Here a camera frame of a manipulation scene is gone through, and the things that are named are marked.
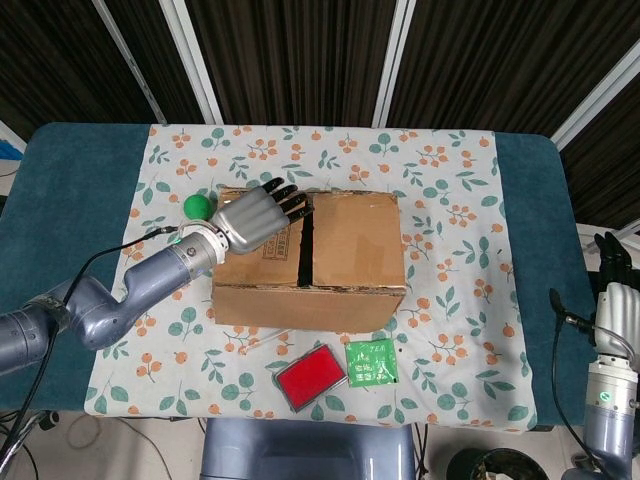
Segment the dark curtain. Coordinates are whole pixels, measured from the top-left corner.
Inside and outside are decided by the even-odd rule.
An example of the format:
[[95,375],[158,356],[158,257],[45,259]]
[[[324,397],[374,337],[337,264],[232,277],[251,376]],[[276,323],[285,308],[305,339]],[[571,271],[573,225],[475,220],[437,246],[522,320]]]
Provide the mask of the dark curtain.
[[637,0],[418,0],[387,125],[551,136],[638,38]]
[[24,140],[64,122],[153,122],[91,2],[0,2],[0,112]]
[[203,123],[158,0],[105,3],[167,121]]
[[640,218],[640,78],[562,153],[576,221],[620,228]]
[[371,126],[394,0],[187,0],[226,123]]

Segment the box flap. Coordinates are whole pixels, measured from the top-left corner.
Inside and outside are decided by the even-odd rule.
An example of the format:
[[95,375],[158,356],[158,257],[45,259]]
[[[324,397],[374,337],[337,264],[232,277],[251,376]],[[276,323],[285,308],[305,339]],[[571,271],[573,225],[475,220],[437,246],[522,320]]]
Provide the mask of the box flap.
[[317,193],[313,205],[313,285],[404,288],[394,195]]
[[[237,198],[244,190],[224,189],[220,204]],[[231,285],[296,285],[300,263],[302,222],[294,223],[247,255],[227,255],[215,272],[215,283]]]

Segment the green ball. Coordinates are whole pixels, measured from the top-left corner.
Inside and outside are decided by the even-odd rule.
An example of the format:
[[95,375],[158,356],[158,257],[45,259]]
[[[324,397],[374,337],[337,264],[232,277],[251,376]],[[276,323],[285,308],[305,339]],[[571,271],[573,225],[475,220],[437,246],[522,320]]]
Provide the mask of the green ball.
[[184,214],[191,220],[209,220],[213,215],[213,205],[204,195],[191,195],[182,207]]

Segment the black trash bin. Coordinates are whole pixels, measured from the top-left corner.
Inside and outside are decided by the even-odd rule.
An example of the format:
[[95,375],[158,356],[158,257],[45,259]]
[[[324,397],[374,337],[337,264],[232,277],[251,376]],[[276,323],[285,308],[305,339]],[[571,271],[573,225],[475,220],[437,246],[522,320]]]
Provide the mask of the black trash bin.
[[487,472],[504,473],[514,480],[549,480],[531,457],[511,448],[461,450],[449,462],[447,480],[485,480]]

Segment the table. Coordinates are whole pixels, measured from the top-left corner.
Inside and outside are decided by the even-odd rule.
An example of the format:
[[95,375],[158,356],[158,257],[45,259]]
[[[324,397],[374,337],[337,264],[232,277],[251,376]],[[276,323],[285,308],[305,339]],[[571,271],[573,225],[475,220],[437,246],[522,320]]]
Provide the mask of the table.
[[[0,267],[11,279],[0,289],[1,310],[19,307],[73,275],[96,250],[121,241],[148,130],[51,124],[36,133],[0,218]],[[536,135],[502,133],[496,144],[538,423],[558,424],[549,384],[554,316],[548,288],[557,288],[581,315],[593,311],[593,297],[554,145]],[[106,258],[92,273],[109,286],[115,267],[116,258]],[[82,409],[94,357],[61,335],[33,406]],[[593,358],[585,338],[563,334],[560,399],[575,424],[582,421]],[[0,408],[19,406],[34,373],[31,367],[0,378]]]

